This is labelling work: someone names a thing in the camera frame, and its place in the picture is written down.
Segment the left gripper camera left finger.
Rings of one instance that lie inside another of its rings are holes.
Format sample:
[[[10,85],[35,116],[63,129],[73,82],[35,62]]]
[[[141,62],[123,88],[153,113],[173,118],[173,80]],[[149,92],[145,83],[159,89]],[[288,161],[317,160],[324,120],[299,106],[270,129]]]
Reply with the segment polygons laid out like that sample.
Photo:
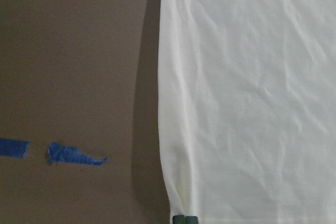
[[[172,224],[185,224],[185,216],[184,215],[173,216]]]

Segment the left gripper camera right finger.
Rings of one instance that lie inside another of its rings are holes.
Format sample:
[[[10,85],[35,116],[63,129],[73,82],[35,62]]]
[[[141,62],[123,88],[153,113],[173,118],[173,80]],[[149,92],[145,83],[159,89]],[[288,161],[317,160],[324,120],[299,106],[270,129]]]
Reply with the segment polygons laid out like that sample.
[[[197,216],[186,216],[185,223],[186,224],[198,224],[198,217]]]

